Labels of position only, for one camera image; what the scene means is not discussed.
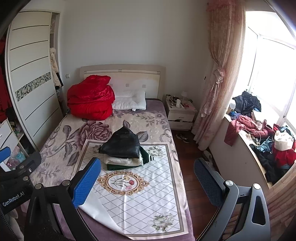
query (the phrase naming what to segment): black shoe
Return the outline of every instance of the black shoe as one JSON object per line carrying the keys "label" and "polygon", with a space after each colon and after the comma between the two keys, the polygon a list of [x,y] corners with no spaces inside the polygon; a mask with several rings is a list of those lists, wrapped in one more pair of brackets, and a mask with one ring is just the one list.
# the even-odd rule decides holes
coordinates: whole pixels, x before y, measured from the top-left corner
{"label": "black shoe", "polygon": [[182,141],[184,141],[185,143],[189,143],[187,137],[183,136],[181,133],[176,134],[176,137]]}

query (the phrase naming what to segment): wardrobe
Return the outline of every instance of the wardrobe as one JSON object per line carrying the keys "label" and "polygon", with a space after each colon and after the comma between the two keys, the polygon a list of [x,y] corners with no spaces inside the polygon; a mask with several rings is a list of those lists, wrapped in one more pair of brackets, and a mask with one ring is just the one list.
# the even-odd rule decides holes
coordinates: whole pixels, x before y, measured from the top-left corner
{"label": "wardrobe", "polygon": [[5,67],[10,98],[24,133],[39,151],[63,118],[50,64],[52,12],[22,11],[8,28]]}

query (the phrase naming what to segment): white pillow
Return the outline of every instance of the white pillow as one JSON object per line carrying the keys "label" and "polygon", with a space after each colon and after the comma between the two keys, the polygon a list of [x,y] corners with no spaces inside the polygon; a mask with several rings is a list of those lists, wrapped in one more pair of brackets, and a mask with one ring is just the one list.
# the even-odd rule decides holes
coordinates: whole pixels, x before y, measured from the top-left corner
{"label": "white pillow", "polygon": [[145,91],[114,91],[114,110],[146,110]]}

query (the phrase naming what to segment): red garment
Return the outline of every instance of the red garment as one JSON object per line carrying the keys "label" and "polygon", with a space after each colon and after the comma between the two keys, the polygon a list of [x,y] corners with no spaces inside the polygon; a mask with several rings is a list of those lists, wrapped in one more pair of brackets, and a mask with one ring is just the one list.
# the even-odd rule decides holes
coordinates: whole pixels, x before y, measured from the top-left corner
{"label": "red garment", "polygon": [[[3,53],[4,47],[5,41],[0,40],[0,54]],[[7,116],[5,115],[5,110],[11,106],[11,100],[2,74],[2,68],[0,66],[0,122],[3,122],[5,119],[7,119]]]}
{"label": "red garment", "polygon": [[[278,125],[274,124],[274,132],[279,130]],[[294,140],[292,149],[286,150],[286,151],[279,151],[276,148],[274,148],[274,145],[272,147],[272,153],[274,154],[274,159],[276,161],[276,166],[278,168],[281,168],[282,166],[288,164],[289,166],[292,166],[294,164],[294,161],[296,160],[296,142]]]}
{"label": "red garment", "polygon": [[262,130],[259,131],[258,127],[250,117],[240,115],[237,119],[229,123],[224,142],[230,146],[233,146],[235,140],[237,139],[238,133],[240,132],[240,130],[243,129],[256,138],[263,139],[267,138],[268,136],[274,135],[274,131],[269,125],[266,124],[266,120],[264,120],[263,122]]}
{"label": "red garment", "polygon": [[115,100],[109,76],[91,75],[67,92],[67,104],[71,114],[89,120],[103,121],[112,115]]}

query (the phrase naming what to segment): curtain tieback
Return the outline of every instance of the curtain tieback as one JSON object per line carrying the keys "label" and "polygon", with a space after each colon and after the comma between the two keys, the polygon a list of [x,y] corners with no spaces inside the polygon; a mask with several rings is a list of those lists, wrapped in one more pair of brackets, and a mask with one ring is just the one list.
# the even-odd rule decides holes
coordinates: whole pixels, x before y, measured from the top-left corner
{"label": "curtain tieback", "polygon": [[206,103],[202,108],[201,117],[205,117],[206,115],[209,115],[212,112],[212,109],[218,98],[220,84],[224,80],[225,70],[222,67],[218,67],[216,70],[213,71],[213,76],[215,77],[215,82],[213,83],[213,86],[207,97]]}

